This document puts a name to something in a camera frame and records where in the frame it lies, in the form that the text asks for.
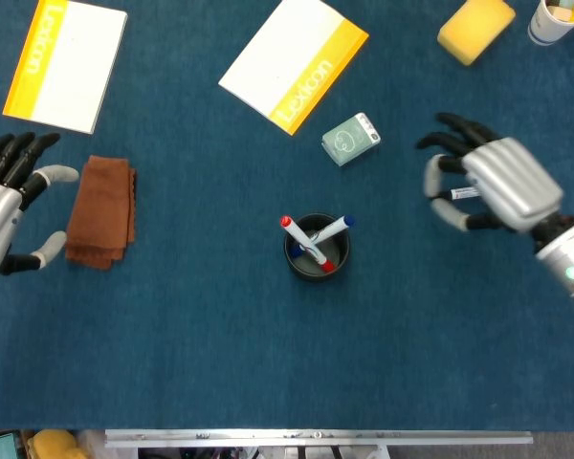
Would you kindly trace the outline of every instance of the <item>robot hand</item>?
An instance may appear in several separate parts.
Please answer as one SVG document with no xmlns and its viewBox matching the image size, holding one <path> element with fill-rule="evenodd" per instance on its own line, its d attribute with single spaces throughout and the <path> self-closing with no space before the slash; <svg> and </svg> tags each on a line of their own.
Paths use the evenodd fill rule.
<svg viewBox="0 0 574 459">
<path fill-rule="evenodd" d="M 29 255 L 9 254 L 23 212 L 40 193 L 53 182 L 78 180 L 78 172 L 64 165 L 49 165 L 33 172 L 43 151 L 58 140 L 59 134 L 34 139 L 30 132 L 0 138 L 0 274 L 40 270 L 55 258 L 66 242 L 66 233 L 58 231 Z"/>
<path fill-rule="evenodd" d="M 431 208 L 462 231 L 504 227 L 529 233 L 537 258 L 574 298 L 574 217 L 559 213 L 562 189 L 515 139 L 501 139 L 482 124 L 454 114 L 440 113 L 436 119 L 459 137 L 433 132 L 416 145 L 437 145 L 450 153 L 435 155 L 426 167 L 424 193 Z M 453 195 L 442 190 L 443 173 L 465 175 L 490 211 L 470 215 L 457 209 Z"/>
</svg>

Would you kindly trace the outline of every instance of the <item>pen holder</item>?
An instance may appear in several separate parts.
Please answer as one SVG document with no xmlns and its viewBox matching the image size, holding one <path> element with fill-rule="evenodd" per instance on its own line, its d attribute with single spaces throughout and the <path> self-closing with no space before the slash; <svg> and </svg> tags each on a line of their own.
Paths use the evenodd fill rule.
<svg viewBox="0 0 574 459">
<path fill-rule="evenodd" d="M 299 218 L 296 223 L 307 235 L 322 230 L 336 220 L 335 217 L 324 213 L 310 213 Z M 293 248 L 296 245 L 294 238 L 286 234 L 283 243 L 283 251 L 289 268 L 301 279 L 310 282 L 322 282 L 335 276 L 348 260 L 351 252 L 351 241 L 348 230 L 339 232 L 335 236 L 317 244 L 317 247 L 332 262 L 336 269 L 331 273 L 325 273 L 321 267 L 307 254 L 293 256 Z"/>
</svg>

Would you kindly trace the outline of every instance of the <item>marker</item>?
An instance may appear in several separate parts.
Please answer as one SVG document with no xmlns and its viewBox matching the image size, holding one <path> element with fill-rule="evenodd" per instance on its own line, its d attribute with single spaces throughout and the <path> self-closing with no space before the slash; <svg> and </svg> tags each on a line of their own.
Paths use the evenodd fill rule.
<svg viewBox="0 0 574 459">
<path fill-rule="evenodd" d="M 313 244 L 318 244 L 320 242 L 326 241 L 332 236 L 335 236 L 341 231 L 348 230 L 350 227 L 355 225 L 355 219 L 350 215 L 344 215 L 344 217 L 339 218 L 333 223 L 330 223 L 321 231 L 317 231 L 315 234 L 310 236 L 311 242 Z M 294 245 L 289 254 L 292 258 L 298 258 L 305 252 L 304 247 L 302 245 Z"/>
<path fill-rule="evenodd" d="M 291 236 L 296 239 L 296 241 L 304 247 L 306 252 L 315 258 L 315 261 L 319 263 L 321 269 L 326 273 L 331 273 L 336 269 L 334 263 L 329 261 L 322 251 L 317 249 L 317 246 L 313 244 L 310 238 L 306 235 L 304 231 L 292 220 L 291 217 L 285 215 L 280 219 L 280 225 L 285 228 L 285 230 L 291 234 Z"/>
</svg>

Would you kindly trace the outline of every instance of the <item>folded cloth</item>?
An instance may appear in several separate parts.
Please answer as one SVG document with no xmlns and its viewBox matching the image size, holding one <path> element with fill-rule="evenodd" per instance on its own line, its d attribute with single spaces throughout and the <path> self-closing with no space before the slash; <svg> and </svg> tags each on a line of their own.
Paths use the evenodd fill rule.
<svg viewBox="0 0 574 459">
<path fill-rule="evenodd" d="M 66 259 L 98 270 L 123 259 L 135 238 L 135 182 L 127 160 L 89 159 L 68 224 Z"/>
</svg>

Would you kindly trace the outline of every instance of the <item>blue carpet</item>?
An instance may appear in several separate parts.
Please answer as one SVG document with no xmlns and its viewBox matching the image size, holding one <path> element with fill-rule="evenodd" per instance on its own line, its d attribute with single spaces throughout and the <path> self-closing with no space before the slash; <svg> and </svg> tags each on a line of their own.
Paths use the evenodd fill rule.
<svg viewBox="0 0 574 459">
<path fill-rule="evenodd" d="M 217 81 L 276 5 L 100 2 L 129 13 L 89 155 L 139 171 L 138 239 L 110 273 L 0 278 L 0 426 L 574 429 L 574 304 L 526 237 L 463 235 L 421 192 L 436 111 L 527 145 L 574 213 L 574 32 L 535 46 L 535 1 L 471 68 L 436 43 L 461 2 L 333 0 L 369 41 L 291 138 Z M 35 3 L 0 2 L 1 116 Z M 320 137 L 365 111 L 384 138 L 343 169 Z M 27 212 L 14 252 L 65 229 L 76 186 Z M 278 218 L 350 213 L 332 282 L 288 270 Z"/>
</svg>

